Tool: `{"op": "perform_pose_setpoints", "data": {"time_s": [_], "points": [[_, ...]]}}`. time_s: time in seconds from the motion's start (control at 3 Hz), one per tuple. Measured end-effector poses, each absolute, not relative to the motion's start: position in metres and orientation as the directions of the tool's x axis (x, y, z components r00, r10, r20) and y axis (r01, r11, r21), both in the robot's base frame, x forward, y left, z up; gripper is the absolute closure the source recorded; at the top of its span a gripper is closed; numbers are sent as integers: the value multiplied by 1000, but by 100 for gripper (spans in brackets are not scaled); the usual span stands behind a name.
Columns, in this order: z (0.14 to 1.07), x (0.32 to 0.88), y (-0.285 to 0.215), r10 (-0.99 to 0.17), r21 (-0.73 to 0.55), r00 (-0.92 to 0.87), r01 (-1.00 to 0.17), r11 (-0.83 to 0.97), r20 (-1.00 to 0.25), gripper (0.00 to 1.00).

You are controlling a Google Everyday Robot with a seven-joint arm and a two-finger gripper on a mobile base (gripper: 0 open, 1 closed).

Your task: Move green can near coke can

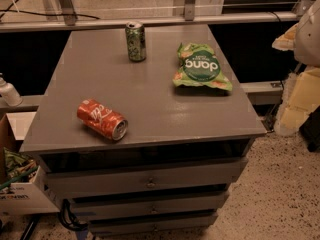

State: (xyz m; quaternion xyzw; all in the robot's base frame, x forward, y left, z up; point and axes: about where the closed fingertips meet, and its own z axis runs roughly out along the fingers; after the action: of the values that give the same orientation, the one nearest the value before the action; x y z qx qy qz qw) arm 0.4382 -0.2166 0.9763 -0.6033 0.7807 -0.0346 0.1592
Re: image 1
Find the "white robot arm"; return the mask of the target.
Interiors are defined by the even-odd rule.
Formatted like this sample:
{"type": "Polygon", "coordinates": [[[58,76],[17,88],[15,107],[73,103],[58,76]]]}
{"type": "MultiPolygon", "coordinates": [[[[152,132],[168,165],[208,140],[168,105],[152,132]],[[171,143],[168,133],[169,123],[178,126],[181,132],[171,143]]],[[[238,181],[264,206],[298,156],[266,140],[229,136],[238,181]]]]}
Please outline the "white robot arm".
{"type": "Polygon", "coordinates": [[[298,23],[294,56],[305,65],[320,66],[320,0],[311,5],[298,23]]]}

